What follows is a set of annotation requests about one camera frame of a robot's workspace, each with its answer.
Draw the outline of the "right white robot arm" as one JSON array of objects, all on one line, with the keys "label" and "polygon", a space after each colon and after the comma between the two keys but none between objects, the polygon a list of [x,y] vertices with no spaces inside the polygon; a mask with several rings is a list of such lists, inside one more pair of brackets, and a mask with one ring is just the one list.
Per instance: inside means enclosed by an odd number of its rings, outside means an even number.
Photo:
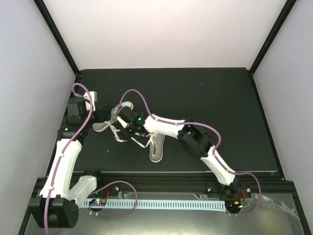
[{"label": "right white robot arm", "polygon": [[129,107],[117,112],[117,121],[123,131],[132,137],[135,134],[161,134],[177,139],[188,155],[200,159],[214,173],[221,188],[218,193],[226,197],[236,197],[240,193],[241,180],[227,165],[211,142],[209,127],[202,123],[187,120],[173,120],[147,113],[137,113]]}]

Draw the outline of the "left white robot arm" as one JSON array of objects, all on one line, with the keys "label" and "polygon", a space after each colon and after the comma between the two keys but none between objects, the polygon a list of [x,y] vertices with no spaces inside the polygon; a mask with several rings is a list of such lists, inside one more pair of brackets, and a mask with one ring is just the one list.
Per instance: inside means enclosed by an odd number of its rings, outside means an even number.
[{"label": "left white robot arm", "polygon": [[111,106],[96,107],[97,93],[70,98],[65,123],[58,132],[55,158],[49,176],[28,208],[40,228],[73,228],[87,197],[100,195],[105,183],[93,175],[81,176],[71,187],[71,177],[84,140],[95,123],[111,119]]}]

